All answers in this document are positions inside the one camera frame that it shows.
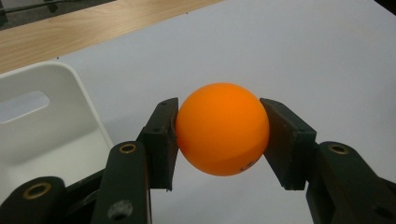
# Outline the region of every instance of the white container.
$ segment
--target white container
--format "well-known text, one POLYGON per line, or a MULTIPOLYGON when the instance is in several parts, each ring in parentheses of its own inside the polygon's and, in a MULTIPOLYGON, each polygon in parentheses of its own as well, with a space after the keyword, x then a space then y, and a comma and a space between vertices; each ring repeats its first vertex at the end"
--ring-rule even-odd
POLYGON ((105 168, 112 146, 70 66, 37 63, 0 75, 0 203, 36 177, 68 186, 105 168))

